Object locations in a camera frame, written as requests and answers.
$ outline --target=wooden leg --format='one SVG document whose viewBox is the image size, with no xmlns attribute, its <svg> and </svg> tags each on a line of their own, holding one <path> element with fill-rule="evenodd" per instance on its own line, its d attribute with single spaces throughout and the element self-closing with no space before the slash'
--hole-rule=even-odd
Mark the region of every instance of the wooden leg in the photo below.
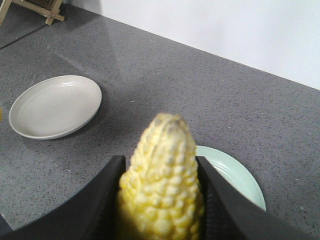
<svg viewBox="0 0 320 240">
<path fill-rule="evenodd" d="M 65 20 L 64 16 L 59 15 L 59 7 L 60 7 L 60 5 L 57 6 L 58 10 L 57 10 L 56 13 L 54 13 L 51 10 L 48 10 L 46 8 L 43 8 L 41 6 L 33 4 L 33 3 L 28 2 L 26 0 L 10 0 L 10 1 L 12 1 L 13 3 L 18 4 L 18 5 L 20 5 L 20 6 L 24 7 L 24 8 L 33 10 L 33 11 L 45 16 L 48 19 L 52 19 L 52 20 L 53 19 L 57 19 L 57 20 L 62 21 L 62 22 Z"/>
<path fill-rule="evenodd" d="M 0 26 L 5 19 L 12 0 L 3 0 L 0 6 Z"/>
<path fill-rule="evenodd" d="M 51 12 L 55 15 L 58 15 L 60 10 L 60 6 L 61 6 L 61 3 L 62 3 L 63 0 L 53 0 L 52 1 L 52 8 L 50 9 Z M 54 18 L 53 17 L 48 17 L 46 20 L 45 20 L 45 23 L 48 24 L 48 25 L 51 25 L 52 22 L 54 21 Z"/>
</svg>

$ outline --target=yellow corn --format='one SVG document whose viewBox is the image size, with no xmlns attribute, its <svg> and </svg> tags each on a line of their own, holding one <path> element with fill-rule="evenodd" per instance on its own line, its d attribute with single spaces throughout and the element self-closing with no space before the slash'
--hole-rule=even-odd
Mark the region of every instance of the yellow corn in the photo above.
<svg viewBox="0 0 320 240">
<path fill-rule="evenodd" d="M 205 208 L 196 144 L 180 115 L 159 113 L 120 178 L 117 240 L 198 240 Z"/>
</svg>

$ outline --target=wooden stand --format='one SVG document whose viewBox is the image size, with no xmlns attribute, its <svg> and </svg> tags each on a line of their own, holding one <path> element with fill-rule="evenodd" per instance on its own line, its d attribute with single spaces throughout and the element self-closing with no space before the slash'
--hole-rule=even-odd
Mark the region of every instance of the wooden stand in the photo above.
<svg viewBox="0 0 320 240">
<path fill-rule="evenodd" d="M 0 26 L 5 19 L 11 3 L 15 3 L 24 8 L 37 12 L 45 16 L 45 23 L 51 25 L 54 19 L 64 21 L 65 17 L 59 15 L 60 6 L 63 0 L 3 0 L 0 6 Z"/>
</svg>

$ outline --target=plate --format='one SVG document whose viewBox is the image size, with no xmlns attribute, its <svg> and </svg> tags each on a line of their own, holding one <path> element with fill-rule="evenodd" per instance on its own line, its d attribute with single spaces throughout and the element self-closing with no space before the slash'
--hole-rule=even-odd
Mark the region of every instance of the plate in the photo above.
<svg viewBox="0 0 320 240">
<path fill-rule="evenodd" d="M 222 151 L 207 146 L 196 146 L 196 155 L 205 157 L 236 190 L 266 211 L 265 199 L 257 181 L 240 162 Z"/>
<path fill-rule="evenodd" d="M 97 113 L 102 93 L 89 78 L 57 76 L 30 87 L 13 103 L 9 123 L 18 134 L 56 139 L 86 125 Z"/>
</svg>

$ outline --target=light green plate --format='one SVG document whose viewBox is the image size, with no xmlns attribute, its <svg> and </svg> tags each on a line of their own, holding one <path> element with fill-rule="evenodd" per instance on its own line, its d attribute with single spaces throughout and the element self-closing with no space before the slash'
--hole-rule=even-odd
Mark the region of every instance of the light green plate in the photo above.
<svg viewBox="0 0 320 240">
<path fill-rule="evenodd" d="M 228 154 L 207 146 L 196 146 L 196 155 L 205 157 L 235 189 L 266 211 L 261 189 L 251 173 Z"/>
</svg>

